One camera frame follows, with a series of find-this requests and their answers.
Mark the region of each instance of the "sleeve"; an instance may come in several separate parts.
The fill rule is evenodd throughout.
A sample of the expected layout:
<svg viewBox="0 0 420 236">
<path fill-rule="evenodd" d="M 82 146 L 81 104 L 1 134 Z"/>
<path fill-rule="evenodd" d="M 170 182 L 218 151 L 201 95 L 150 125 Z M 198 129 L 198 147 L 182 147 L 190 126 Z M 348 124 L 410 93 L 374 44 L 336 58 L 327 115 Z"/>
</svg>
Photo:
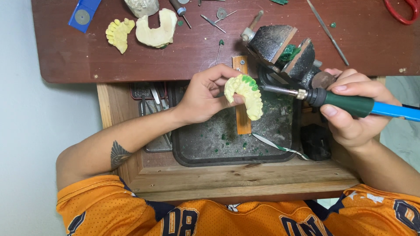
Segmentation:
<svg viewBox="0 0 420 236">
<path fill-rule="evenodd" d="M 361 235 L 420 236 L 419 197 L 359 184 L 345 190 L 329 211 L 324 223 L 331 232 L 345 228 Z"/>
<path fill-rule="evenodd" d="M 67 236 L 127 235 L 134 230 L 142 235 L 156 224 L 153 208 L 118 176 L 79 181 L 59 191 L 57 199 Z"/>
</svg>

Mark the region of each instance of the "orange jersey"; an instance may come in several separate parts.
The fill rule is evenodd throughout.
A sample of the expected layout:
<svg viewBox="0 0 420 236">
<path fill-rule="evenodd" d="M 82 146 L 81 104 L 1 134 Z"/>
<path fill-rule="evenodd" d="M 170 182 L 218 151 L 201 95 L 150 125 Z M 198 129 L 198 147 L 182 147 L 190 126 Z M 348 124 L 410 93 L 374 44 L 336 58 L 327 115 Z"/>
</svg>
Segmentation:
<svg viewBox="0 0 420 236">
<path fill-rule="evenodd" d="M 118 176 L 97 176 L 58 193 L 68 236 L 420 236 L 420 198 L 360 184 L 326 209 L 315 201 L 209 200 L 175 207 L 138 198 Z"/>
</svg>

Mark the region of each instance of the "red scissors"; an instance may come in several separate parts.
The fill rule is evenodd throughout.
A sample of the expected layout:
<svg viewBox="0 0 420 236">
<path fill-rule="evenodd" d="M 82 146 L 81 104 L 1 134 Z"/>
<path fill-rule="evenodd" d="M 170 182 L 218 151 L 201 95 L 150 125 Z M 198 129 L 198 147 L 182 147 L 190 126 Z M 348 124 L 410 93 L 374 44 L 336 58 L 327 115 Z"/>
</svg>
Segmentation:
<svg viewBox="0 0 420 236">
<path fill-rule="evenodd" d="M 405 0 L 408 3 L 408 5 L 410 5 L 410 7 L 413 9 L 413 17 L 411 18 L 411 20 L 407 20 L 402 15 L 400 15 L 397 11 L 395 11 L 395 9 L 393 9 L 391 4 L 389 3 L 389 0 L 384 0 L 384 1 L 385 1 L 386 8 L 389 10 L 391 15 L 395 19 L 397 19 L 399 22 L 405 25 L 411 25 L 412 23 L 414 23 L 414 21 L 416 21 L 416 19 L 419 16 L 420 0 Z"/>
</svg>

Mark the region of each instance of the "green handle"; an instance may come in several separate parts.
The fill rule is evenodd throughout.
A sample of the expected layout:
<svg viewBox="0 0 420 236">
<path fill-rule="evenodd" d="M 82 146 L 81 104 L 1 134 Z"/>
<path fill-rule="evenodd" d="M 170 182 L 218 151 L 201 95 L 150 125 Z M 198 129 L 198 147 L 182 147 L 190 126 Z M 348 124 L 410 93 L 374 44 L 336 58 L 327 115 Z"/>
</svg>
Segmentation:
<svg viewBox="0 0 420 236">
<path fill-rule="evenodd" d="M 372 111 L 375 101 L 370 97 L 342 96 L 327 91 L 324 104 L 337 106 L 350 115 L 365 118 Z"/>
</svg>

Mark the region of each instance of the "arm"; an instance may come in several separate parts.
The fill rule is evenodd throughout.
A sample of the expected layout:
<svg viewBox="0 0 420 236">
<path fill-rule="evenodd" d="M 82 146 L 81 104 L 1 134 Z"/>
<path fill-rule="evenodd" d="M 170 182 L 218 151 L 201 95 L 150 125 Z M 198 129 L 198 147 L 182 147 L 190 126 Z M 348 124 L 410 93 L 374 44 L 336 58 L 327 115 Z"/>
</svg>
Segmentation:
<svg viewBox="0 0 420 236">
<path fill-rule="evenodd" d="M 372 97 L 377 102 L 401 106 L 383 84 L 371 81 L 355 70 L 326 71 L 338 77 L 328 88 L 335 94 Z M 382 191 L 420 197 L 420 173 L 373 139 L 388 124 L 390 117 L 369 115 L 353 119 L 349 113 L 333 105 L 323 105 L 321 112 L 329 121 L 334 139 L 348 150 L 356 171 L 367 185 Z"/>
<path fill-rule="evenodd" d="M 204 122 L 224 108 L 243 103 L 240 95 L 235 95 L 231 104 L 224 96 L 215 98 L 223 91 L 228 78 L 239 74 L 224 64 L 197 73 L 176 107 L 114 125 L 67 148 L 56 162 L 58 190 L 106 174 L 162 134 L 187 124 Z"/>
</svg>

